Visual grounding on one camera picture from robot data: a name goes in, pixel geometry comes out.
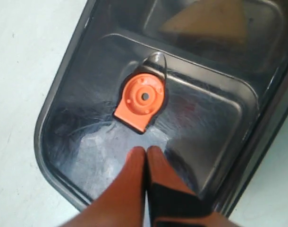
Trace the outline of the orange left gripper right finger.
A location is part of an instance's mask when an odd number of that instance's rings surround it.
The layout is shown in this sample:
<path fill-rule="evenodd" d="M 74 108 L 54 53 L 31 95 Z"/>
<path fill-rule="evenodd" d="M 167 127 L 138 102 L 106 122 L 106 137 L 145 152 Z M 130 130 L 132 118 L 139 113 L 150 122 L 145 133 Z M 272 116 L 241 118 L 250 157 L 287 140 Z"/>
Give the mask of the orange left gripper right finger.
<path fill-rule="evenodd" d="M 178 176 L 162 150 L 147 149 L 147 188 L 152 227 L 232 227 L 234 223 L 213 211 Z"/>

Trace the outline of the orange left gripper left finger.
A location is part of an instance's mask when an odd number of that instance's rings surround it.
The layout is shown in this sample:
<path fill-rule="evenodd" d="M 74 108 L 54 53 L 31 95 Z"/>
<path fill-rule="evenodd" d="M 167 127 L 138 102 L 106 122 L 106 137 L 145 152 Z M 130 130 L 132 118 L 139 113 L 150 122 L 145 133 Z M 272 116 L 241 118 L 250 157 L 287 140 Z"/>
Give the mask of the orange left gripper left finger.
<path fill-rule="evenodd" d="M 132 148 L 118 176 L 90 206 L 63 227 L 141 227 L 144 220 L 146 152 Z"/>

